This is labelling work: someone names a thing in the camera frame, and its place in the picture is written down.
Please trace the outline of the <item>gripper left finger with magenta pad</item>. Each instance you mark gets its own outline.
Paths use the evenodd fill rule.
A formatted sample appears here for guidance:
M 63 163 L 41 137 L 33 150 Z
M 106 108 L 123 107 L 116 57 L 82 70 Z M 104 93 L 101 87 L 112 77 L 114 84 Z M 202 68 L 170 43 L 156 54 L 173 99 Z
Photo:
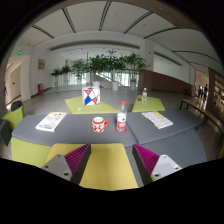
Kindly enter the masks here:
M 85 144 L 66 155 L 56 154 L 42 166 L 42 169 L 78 185 L 82 179 L 90 155 L 91 145 Z

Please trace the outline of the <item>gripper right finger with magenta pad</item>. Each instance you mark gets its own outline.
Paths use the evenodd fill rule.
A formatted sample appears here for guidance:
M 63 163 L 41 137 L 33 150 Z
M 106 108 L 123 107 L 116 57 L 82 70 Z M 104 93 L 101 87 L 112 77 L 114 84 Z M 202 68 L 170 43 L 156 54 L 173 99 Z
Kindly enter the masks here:
M 144 185 L 181 170 L 168 155 L 159 156 L 143 146 L 134 144 L 132 153 Z

